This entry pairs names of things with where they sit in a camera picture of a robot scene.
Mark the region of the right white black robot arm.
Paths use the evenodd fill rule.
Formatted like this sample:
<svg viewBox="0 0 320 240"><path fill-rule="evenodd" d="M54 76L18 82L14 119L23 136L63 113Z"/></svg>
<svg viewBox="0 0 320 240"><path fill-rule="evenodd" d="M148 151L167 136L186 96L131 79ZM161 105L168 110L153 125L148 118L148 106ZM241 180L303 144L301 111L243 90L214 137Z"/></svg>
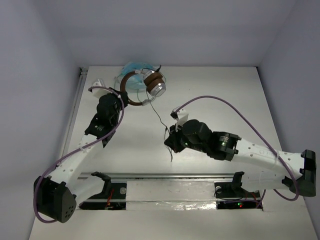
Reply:
<svg viewBox="0 0 320 240"><path fill-rule="evenodd" d="M235 196L270 189L289 189L303 197L316 196L317 166L314 151L272 151L236 134L211 131L205 123L196 119L188 120L182 126L172 125L164 144L175 153L188 148L215 160L261 167L263 170L260 173L234 173L230 189Z"/></svg>

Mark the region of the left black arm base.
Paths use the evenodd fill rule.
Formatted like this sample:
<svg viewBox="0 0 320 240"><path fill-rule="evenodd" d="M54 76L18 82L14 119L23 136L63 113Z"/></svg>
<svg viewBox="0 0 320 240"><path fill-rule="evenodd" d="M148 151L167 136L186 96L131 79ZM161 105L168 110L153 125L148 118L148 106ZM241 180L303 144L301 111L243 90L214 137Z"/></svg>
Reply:
<svg viewBox="0 0 320 240"><path fill-rule="evenodd" d="M112 178L101 172L93 172L93 177L103 181L103 188L79 205L81 210L126 210L126 182L113 182Z"/></svg>

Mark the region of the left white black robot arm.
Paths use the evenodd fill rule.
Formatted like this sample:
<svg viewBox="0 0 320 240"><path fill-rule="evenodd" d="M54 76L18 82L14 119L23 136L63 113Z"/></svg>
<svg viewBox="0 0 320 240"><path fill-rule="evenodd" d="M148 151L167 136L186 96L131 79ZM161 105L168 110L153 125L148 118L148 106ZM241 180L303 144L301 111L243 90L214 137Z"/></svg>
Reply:
<svg viewBox="0 0 320 240"><path fill-rule="evenodd" d="M90 197L106 197L111 193L111 178L102 172L95 171L87 179L78 180L83 168L112 139L129 104L127 92L103 86L99 89L107 93L99 98L96 114L78 147L58 159L34 181L33 211L42 223L65 223Z"/></svg>

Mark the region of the brown silver headphones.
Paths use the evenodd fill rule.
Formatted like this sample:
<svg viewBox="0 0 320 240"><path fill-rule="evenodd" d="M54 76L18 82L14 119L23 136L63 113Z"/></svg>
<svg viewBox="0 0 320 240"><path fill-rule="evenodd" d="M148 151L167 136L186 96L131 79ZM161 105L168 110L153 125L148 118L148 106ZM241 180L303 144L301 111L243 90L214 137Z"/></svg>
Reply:
<svg viewBox="0 0 320 240"><path fill-rule="evenodd" d="M120 92L126 93L126 84L130 77L142 75L143 83L146 86L146 92L151 95L152 99L146 99L142 102L135 102L128 97L128 104L132 106L145 106L152 102L154 98L160 97L166 90L166 83L162 73L159 70L136 69L127 73L120 82Z"/></svg>

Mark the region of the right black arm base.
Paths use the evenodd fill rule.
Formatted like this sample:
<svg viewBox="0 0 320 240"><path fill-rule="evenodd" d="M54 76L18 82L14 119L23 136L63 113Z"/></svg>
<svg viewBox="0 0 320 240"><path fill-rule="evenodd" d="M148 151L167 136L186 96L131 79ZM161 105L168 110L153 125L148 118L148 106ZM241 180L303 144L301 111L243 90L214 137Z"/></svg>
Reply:
<svg viewBox="0 0 320 240"><path fill-rule="evenodd" d="M242 188L243 171L236 172L232 181L216 182L214 197L218 210L263 209L260 192Z"/></svg>

